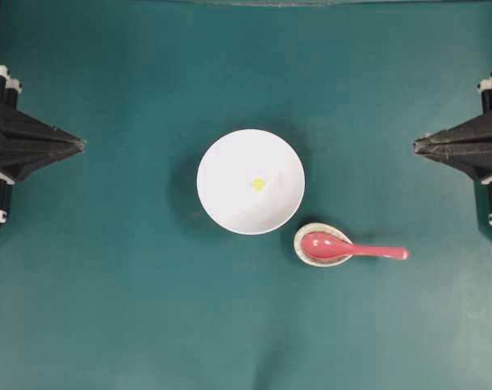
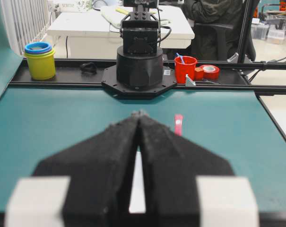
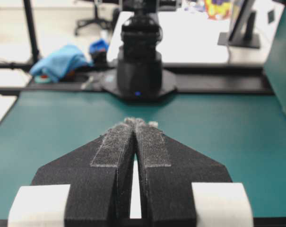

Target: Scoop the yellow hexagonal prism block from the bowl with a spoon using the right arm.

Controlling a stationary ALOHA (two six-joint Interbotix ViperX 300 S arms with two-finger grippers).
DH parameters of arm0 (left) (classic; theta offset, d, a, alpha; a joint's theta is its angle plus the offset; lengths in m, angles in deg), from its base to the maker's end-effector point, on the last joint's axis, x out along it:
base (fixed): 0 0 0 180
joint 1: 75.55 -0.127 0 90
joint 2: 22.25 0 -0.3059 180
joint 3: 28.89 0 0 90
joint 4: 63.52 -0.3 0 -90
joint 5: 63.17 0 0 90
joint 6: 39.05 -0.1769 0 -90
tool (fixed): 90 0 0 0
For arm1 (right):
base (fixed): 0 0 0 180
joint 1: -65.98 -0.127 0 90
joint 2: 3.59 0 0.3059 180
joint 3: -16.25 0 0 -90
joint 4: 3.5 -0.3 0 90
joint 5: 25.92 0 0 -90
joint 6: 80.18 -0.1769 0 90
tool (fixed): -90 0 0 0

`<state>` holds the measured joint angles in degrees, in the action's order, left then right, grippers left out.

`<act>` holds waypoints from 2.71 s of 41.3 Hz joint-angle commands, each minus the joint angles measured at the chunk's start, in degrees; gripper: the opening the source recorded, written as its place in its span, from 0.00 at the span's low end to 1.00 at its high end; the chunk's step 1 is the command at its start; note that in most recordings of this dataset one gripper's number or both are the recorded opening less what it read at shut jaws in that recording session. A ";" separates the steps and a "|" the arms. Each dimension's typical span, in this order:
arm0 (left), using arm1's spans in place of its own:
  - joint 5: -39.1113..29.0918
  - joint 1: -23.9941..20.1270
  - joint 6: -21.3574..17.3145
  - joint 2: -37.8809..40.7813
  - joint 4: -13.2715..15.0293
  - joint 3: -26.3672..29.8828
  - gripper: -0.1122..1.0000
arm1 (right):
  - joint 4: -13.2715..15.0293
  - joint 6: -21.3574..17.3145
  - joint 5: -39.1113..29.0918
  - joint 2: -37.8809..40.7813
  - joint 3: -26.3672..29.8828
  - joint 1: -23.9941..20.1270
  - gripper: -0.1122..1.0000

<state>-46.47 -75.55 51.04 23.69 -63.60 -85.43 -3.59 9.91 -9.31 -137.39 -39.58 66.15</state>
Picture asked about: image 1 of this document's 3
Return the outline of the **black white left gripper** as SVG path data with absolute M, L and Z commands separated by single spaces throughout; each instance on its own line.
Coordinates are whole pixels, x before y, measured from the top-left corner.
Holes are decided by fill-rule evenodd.
M 7 221 L 15 182 L 80 154 L 85 148 L 84 141 L 77 136 L 16 110 L 22 90 L 20 81 L 11 78 L 9 69 L 0 65 L 0 131 L 15 137 L 48 141 L 0 141 L 0 224 Z

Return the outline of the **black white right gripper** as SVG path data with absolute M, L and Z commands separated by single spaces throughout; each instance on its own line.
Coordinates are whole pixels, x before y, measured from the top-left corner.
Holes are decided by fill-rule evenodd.
M 492 72 L 480 82 L 478 91 L 484 114 L 415 140 L 414 152 L 485 185 L 490 208 L 488 222 L 492 225 Z

